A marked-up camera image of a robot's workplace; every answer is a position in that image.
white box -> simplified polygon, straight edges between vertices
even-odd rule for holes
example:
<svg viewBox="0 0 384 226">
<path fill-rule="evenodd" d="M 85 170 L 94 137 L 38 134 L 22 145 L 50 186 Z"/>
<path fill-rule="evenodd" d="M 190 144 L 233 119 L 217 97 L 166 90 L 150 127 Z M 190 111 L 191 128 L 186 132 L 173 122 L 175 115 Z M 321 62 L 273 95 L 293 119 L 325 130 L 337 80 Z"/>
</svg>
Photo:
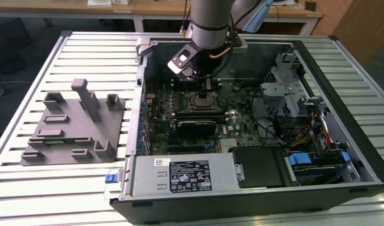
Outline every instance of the white box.
<svg viewBox="0 0 384 226">
<path fill-rule="evenodd" d="M 89 8 L 110 8 L 111 0 L 89 0 L 87 7 Z"/>
<path fill-rule="evenodd" d="M 113 0 L 113 4 L 130 5 L 133 0 Z"/>
</svg>

blue tab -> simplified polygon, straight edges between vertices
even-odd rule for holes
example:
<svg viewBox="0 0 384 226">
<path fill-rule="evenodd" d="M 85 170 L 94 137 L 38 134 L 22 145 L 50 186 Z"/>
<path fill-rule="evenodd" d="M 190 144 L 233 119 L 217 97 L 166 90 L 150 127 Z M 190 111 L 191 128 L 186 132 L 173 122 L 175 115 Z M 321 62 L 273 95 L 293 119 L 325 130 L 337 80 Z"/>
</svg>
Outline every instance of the blue tab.
<svg viewBox="0 0 384 226">
<path fill-rule="evenodd" d="M 342 155 L 343 155 L 343 159 L 345 159 L 346 163 L 349 163 L 351 161 L 349 153 L 343 152 Z"/>
<path fill-rule="evenodd" d="M 118 173 L 106 175 L 106 183 L 107 184 L 118 183 Z"/>
<path fill-rule="evenodd" d="M 294 166 L 297 164 L 311 164 L 313 160 L 307 153 L 294 153 L 289 157 L 290 164 Z"/>
<path fill-rule="evenodd" d="M 293 155 L 289 156 L 289 160 L 290 160 L 290 164 L 291 164 L 293 166 L 298 164 L 298 161 L 295 161 L 295 158 L 294 158 Z"/>
</svg>

slotted metal surface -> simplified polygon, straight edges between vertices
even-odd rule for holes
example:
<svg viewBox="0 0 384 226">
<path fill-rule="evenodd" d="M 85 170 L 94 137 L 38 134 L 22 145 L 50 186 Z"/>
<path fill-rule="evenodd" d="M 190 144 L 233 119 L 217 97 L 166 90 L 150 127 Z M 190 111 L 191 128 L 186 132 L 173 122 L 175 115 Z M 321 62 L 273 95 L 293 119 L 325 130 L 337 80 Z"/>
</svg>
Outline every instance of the slotted metal surface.
<svg viewBox="0 0 384 226">
<path fill-rule="evenodd" d="M 71 37 L 60 38 L 0 141 L 0 225 L 131 225 L 109 204 L 103 191 L 107 189 L 118 194 L 121 184 L 106 186 L 105 175 L 125 166 L 138 72 L 135 45 L 139 37 L 149 36 L 175 37 L 171 34 L 75 32 Z M 349 53 L 327 37 L 247 37 L 305 42 L 384 158 L 384 93 L 363 69 L 347 59 Z M 40 101 L 48 91 L 62 91 L 66 98 L 78 98 L 71 91 L 75 78 L 89 79 L 89 89 L 97 92 L 98 98 L 118 93 L 127 99 L 118 160 L 114 163 L 23 167 L 20 156 L 46 109 Z M 311 80 L 309 84 L 318 94 Z M 384 194 L 353 200 L 323 212 L 171 225 L 353 225 L 354 221 L 358 225 L 384 225 Z"/>
</svg>

motherboard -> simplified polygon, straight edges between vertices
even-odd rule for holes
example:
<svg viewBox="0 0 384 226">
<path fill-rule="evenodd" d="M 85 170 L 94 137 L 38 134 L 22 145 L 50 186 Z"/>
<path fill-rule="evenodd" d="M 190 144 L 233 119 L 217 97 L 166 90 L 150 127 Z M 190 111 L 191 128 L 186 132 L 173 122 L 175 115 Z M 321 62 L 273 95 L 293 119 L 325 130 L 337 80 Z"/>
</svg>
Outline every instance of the motherboard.
<svg viewBox="0 0 384 226">
<path fill-rule="evenodd" d="M 241 81 L 219 82 L 219 91 L 178 91 L 163 84 L 147 96 L 150 155 L 222 153 L 262 145 L 250 109 L 255 89 Z"/>
</svg>

warning label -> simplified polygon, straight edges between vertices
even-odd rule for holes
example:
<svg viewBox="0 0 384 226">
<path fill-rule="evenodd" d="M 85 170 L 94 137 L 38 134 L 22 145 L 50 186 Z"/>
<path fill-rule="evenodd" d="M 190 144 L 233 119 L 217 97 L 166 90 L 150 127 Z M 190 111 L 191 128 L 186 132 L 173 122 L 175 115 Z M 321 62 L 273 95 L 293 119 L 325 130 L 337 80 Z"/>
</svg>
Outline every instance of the warning label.
<svg viewBox="0 0 384 226">
<path fill-rule="evenodd" d="M 178 161 L 170 163 L 170 190 L 202 192 L 213 190 L 210 161 Z"/>
</svg>

